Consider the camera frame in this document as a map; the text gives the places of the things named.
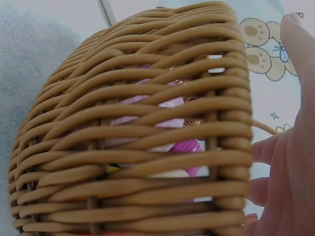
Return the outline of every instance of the rattan strand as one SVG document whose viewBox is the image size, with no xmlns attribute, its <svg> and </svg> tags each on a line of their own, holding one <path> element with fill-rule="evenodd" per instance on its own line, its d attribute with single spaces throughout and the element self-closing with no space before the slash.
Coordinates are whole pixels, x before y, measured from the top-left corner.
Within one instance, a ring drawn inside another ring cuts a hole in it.
<svg viewBox="0 0 315 236">
<path fill-rule="evenodd" d="M 252 163 L 248 76 L 224 3 L 145 11 L 92 35 L 47 80 L 12 146 L 7 191 L 19 236 L 240 236 Z M 138 95 L 147 96 L 119 103 Z M 159 106 L 177 97 L 196 99 Z M 125 116 L 138 119 L 110 125 Z M 173 118 L 184 128 L 155 126 Z M 133 139 L 108 146 L 113 138 Z M 195 138 L 205 152 L 150 151 Z M 113 162 L 132 166 L 108 173 Z M 147 178 L 194 166 L 210 176 Z"/>
</svg>

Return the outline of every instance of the finger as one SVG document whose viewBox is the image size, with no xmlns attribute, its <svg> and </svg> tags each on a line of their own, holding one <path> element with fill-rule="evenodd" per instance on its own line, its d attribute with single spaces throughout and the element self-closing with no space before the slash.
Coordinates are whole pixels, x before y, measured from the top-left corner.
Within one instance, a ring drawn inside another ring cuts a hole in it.
<svg viewBox="0 0 315 236">
<path fill-rule="evenodd" d="M 255 220 L 248 225 L 244 226 L 244 235 L 245 236 L 254 236 L 259 220 Z"/>
<path fill-rule="evenodd" d="M 271 165 L 272 157 L 276 143 L 284 133 L 277 134 L 268 139 L 259 141 L 252 146 L 253 162 L 265 163 Z"/>
<path fill-rule="evenodd" d="M 257 206 L 264 207 L 268 196 L 269 177 L 250 180 L 250 193 L 247 199 Z"/>
<path fill-rule="evenodd" d="M 297 14 L 285 15 L 281 21 L 280 36 L 303 86 L 305 72 L 315 65 L 315 38 L 301 25 Z"/>
<path fill-rule="evenodd" d="M 291 13 L 281 22 L 281 40 L 301 84 L 301 109 L 295 122 L 296 130 L 300 132 L 300 142 L 313 147 L 309 137 L 315 133 L 315 38 L 301 27 L 299 17 Z M 308 156 L 312 156 L 313 151 L 308 152 Z"/>
</svg>

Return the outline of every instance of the fingernail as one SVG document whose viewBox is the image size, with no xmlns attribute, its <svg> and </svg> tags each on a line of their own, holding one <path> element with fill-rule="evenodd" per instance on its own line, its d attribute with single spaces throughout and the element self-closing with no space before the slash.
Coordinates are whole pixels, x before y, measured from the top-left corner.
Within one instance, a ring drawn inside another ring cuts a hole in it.
<svg viewBox="0 0 315 236">
<path fill-rule="evenodd" d="M 298 24 L 299 26 L 302 26 L 302 22 L 298 14 L 290 13 L 288 16 L 294 23 Z"/>
</svg>

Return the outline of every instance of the cartoon paw print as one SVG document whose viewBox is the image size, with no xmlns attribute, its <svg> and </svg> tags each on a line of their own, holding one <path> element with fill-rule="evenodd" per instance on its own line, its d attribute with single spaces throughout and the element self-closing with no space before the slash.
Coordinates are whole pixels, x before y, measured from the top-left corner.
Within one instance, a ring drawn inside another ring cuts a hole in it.
<svg viewBox="0 0 315 236">
<path fill-rule="evenodd" d="M 280 40 L 280 24 L 277 22 L 264 23 L 255 18 L 245 19 L 240 24 L 245 43 L 248 44 L 246 53 L 249 70 L 258 74 L 266 74 L 272 81 L 280 80 L 287 70 L 296 75 L 295 69 Z M 270 38 L 275 39 L 273 52 L 279 53 L 271 57 L 260 46 L 266 44 Z"/>
<path fill-rule="evenodd" d="M 282 132 L 285 132 L 287 130 L 289 130 L 291 128 L 291 126 L 289 124 L 285 124 L 284 127 L 280 127 L 280 126 L 277 126 L 276 127 L 276 130 L 279 132 L 279 133 L 282 133 Z"/>
</svg>

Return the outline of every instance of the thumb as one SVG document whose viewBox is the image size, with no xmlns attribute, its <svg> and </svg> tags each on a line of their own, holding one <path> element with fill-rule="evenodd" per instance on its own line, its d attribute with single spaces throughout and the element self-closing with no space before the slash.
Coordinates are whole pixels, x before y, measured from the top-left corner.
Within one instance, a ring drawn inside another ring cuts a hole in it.
<svg viewBox="0 0 315 236">
<path fill-rule="evenodd" d="M 305 73 L 310 69 L 315 72 L 315 39 L 302 28 L 300 17 L 295 13 L 283 17 L 280 36 L 303 86 Z"/>
<path fill-rule="evenodd" d="M 280 35 L 301 84 L 301 109 L 295 124 L 306 137 L 304 143 L 313 147 L 309 137 L 315 133 L 315 38 L 302 28 L 295 13 L 283 17 Z"/>
</svg>

